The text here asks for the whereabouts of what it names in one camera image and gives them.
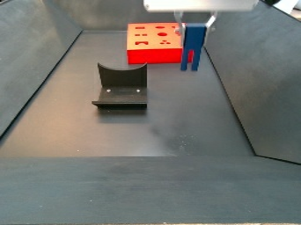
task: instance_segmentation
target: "gray bin wall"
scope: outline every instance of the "gray bin wall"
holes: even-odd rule
[[[50,0],[0,4],[0,135],[81,32]]]
[[[301,163],[301,23],[260,2],[221,14],[208,50],[257,154]]]

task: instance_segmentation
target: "hole in red block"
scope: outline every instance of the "hole in red block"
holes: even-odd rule
[[[140,44],[149,45],[149,41],[137,41],[136,45],[138,46]]]
[[[168,34],[166,34],[166,33],[158,33],[158,35],[160,35],[160,36],[168,36]]]

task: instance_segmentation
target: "black holder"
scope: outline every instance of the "black holder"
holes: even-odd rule
[[[112,69],[101,65],[102,91],[98,107],[148,107],[148,64],[137,69]]]

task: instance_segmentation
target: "bin floor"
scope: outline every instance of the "bin floor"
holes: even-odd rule
[[[126,32],[82,34],[3,139],[0,156],[253,156],[206,51],[198,72],[149,65],[146,111],[93,105],[98,62],[130,67]]]

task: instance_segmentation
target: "red shape sorter block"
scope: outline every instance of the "red shape sorter block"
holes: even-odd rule
[[[129,24],[128,60],[136,63],[181,62],[181,36],[177,23]]]

